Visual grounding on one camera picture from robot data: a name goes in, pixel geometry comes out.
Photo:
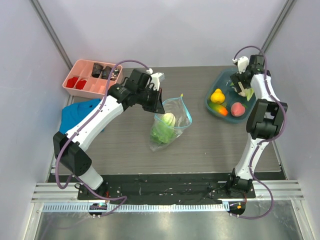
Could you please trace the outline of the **white cauliflower toy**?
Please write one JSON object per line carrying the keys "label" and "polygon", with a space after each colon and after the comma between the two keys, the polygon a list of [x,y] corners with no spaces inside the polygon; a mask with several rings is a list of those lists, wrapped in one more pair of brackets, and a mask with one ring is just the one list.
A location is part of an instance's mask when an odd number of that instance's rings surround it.
{"label": "white cauliflower toy", "polygon": [[238,82],[237,85],[234,85],[233,83],[230,85],[234,91],[240,95],[241,97],[245,97],[246,100],[249,102],[254,95],[254,90],[252,87],[245,88],[241,82]]}

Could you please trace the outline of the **clear zip top bag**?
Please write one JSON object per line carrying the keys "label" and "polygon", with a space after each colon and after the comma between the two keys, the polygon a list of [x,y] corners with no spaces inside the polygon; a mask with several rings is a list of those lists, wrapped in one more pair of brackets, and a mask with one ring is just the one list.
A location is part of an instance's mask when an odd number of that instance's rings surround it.
{"label": "clear zip top bag", "polygon": [[192,116],[185,105],[183,94],[169,98],[162,105],[164,114],[156,113],[149,135],[149,147],[156,152],[179,138],[192,124]]}

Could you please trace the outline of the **green lettuce toy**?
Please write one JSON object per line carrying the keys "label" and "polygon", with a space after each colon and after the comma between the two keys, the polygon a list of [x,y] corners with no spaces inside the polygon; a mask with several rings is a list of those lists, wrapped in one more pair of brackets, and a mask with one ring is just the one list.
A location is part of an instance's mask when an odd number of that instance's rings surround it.
{"label": "green lettuce toy", "polygon": [[150,138],[157,144],[170,144],[176,137],[175,124],[176,117],[172,112],[156,114]]}

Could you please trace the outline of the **orange green mango toy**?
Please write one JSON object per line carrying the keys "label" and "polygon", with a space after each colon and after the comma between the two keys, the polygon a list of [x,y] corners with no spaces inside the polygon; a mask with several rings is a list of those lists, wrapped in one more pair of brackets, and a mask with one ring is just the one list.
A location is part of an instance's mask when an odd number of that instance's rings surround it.
{"label": "orange green mango toy", "polygon": [[226,107],[224,107],[221,104],[216,104],[213,103],[209,106],[215,113],[220,114],[222,116],[227,116],[228,115],[228,110],[226,109]]}

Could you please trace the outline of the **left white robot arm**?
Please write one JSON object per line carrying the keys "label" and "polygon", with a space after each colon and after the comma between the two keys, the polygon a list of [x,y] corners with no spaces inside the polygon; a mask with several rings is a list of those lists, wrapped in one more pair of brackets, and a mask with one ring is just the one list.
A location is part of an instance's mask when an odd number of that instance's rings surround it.
{"label": "left white robot arm", "polygon": [[92,166],[86,151],[98,134],[117,116],[136,104],[147,112],[164,114],[161,81],[164,73],[149,74],[135,68],[124,83],[115,83],[107,96],[78,124],[66,133],[53,136],[54,154],[58,163],[65,166],[89,187],[89,194],[100,200],[107,192],[103,178]]}

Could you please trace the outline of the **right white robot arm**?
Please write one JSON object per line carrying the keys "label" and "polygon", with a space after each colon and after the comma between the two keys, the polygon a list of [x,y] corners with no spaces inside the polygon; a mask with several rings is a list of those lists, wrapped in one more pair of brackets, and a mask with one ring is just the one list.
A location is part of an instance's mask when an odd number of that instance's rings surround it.
{"label": "right white robot arm", "polygon": [[235,91],[244,95],[246,90],[253,90],[256,97],[246,123],[248,140],[245,149],[225,185],[226,193],[238,198],[251,191],[258,161],[269,142],[280,135],[288,105],[276,96],[263,55],[235,57],[232,61],[237,66],[237,72],[230,77]]}

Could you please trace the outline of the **pink peach toy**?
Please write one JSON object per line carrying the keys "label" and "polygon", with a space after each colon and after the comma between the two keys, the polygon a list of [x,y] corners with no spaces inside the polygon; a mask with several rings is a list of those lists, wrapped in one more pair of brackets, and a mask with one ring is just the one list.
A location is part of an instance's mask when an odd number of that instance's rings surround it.
{"label": "pink peach toy", "polygon": [[246,108],[240,102],[235,102],[230,108],[230,113],[234,117],[241,117],[245,111]]}

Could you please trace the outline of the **teal plastic basin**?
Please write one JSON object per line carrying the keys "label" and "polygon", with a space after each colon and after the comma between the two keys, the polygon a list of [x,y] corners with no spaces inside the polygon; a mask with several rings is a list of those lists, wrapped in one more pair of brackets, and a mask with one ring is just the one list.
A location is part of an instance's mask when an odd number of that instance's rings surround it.
{"label": "teal plastic basin", "polygon": [[[239,124],[245,122],[256,102],[255,94],[252,95],[250,100],[247,100],[247,97],[238,95],[234,88],[233,82],[230,78],[231,75],[236,73],[235,68],[227,68],[220,72],[218,77],[213,81],[212,86],[209,88],[206,97],[204,99],[204,104],[207,110],[215,117],[223,119],[224,121],[232,124]],[[226,108],[227,115],[223,115],[214,109],[214,103],[211,101],[211,95],[215,92],[216,89],[220,89],[225,96],[225,100],[222,103],[222,106]],[[233,116],[231,114],[231,107],[234,103],[241,103],[245,109],[245,112],[241,116]]]}

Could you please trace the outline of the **yellow pear toy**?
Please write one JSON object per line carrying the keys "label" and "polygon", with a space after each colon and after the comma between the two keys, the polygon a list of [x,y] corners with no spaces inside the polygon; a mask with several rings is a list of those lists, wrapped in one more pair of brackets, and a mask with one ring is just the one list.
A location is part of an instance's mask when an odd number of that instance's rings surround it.
{"label": "yellow pear toy", "polygon": [[217,88],[210,96],[210,101],[214,104],[223,104],[226,97],[220,88]]}

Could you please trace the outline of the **dark patterned roll three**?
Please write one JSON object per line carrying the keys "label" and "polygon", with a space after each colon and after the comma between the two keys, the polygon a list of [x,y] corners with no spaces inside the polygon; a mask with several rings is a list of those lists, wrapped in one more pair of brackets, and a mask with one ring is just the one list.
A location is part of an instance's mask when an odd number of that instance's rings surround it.
{"label": "dark patterned roll three", "polygon": [[113,71],[112,74],[111,74],[110,79],[111,79],[112,81],[116,81],[116,80],[118,79],[119,75],[120,75],[120,71],[121,71],[121,70],[120,70],[119,68],[115,68],[114,71]]}

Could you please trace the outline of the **dark patterned roll two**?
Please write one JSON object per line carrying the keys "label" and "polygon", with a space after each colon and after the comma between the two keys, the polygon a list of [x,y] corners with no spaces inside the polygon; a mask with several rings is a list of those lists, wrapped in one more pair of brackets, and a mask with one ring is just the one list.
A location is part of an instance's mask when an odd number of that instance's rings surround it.
{"label": "dark patterned roll two", "polygon": [[110,66],[106,66],[101,72],[101,78],[107,80],[111,70],[112,68]]}

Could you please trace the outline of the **dark patterned roll one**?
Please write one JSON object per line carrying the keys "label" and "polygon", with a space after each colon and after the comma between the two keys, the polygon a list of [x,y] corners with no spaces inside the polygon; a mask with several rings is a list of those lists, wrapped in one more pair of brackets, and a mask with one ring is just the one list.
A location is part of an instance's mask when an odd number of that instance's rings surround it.
{"label": "dark patterned roll one", "polygon": [[94,78],[98,78],[103,71],[104,67],[99,63],[94,63],[92,67],[91,76]]}

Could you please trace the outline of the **red item right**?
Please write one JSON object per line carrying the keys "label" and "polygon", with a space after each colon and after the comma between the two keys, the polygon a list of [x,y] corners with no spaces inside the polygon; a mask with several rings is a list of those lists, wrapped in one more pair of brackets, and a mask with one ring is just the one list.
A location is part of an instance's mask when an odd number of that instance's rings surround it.
{"label": "red item right", "polygon": [[80,79],[76,82],[74,88],[77,90],[82,90],[84,88],[84,86],[86,85],[87,80],[85,79]]}

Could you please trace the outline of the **red item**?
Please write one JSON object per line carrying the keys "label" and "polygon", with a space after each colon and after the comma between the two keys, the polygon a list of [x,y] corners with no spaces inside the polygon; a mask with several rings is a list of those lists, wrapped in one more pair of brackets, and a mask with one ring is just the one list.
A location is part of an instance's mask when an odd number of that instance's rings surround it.
{"label": "red item", "polygon": [[77,81],[78,81],[78,77],[74,76],[72,78],[69,78],[66,82],[66,87],[67,88],[74,88],[74,86],[76,85]]}
{"label": "red item", "polygon": [[74,88],[77,90],[82,90],[84,88],[84,86],[86,85],[87,80],[85,79],[80,79],[76,82]]}

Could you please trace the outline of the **pink compartment tray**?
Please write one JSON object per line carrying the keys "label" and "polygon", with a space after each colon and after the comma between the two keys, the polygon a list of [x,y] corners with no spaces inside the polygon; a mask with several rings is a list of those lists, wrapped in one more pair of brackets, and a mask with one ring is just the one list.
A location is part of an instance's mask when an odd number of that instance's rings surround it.
{"label": "pink compartment tray", "polygon": [[[65,78],[62,87],[71,95],[75,97],[82,97],[88,99],[101,99],[106,92],[108,87],[113,86],[116,83],[120,83],[123,79],[123,67],[118,65],[116,68],[120,69],[120,73],[118,79],[116,81],[110,80],[108,82],[107,79],[102,79],[101,74],[98,78],[92,77],[93,64],[98,63],[105,68],[106,66],[113,67],[113,63],[108,62],[100,62],[93,60],[85,60],[79,59],[75,62],[69,74]],[[84,88],[82,90],[78,90],[74,88],[67,88],[66,83],[67,80],[73,77],[78,77],[78,81],[83,79],[87,80]]]}

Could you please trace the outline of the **blue folded cloth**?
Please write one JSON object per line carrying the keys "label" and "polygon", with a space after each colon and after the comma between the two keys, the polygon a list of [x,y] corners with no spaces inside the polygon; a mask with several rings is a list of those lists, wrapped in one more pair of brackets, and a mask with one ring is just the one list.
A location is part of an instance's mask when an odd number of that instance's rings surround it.
{"label": "blue folded cloth", "polygon": [[99,103],[100,99],[73,103],[61,111],[61,124],[59,131],[65,134],[68,130],[79,124]]}

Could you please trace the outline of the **red item left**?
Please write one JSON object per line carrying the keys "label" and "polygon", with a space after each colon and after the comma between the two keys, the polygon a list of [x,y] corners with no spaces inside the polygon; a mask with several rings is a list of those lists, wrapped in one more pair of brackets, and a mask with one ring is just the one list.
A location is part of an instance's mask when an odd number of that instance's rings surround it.
{"label": "red item left", "polygon": [[72,78],[69,78],[66,82],[66,87],[67,88],[74,88],[74,86],[76,85],[77,81],[78,81],[78,77],[74,76]]}

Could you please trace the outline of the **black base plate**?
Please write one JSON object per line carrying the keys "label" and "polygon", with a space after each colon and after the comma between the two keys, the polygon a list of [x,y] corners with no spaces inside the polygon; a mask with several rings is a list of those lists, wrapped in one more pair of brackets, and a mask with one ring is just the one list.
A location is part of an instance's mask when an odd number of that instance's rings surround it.
{"label": "black base plate", "polygon": [[205,205],[223,199],[254,199],[247,192],[230,187],[228,173],[113,174],[103,175],[96,193],[107,198],[126,196],[128,205]]}

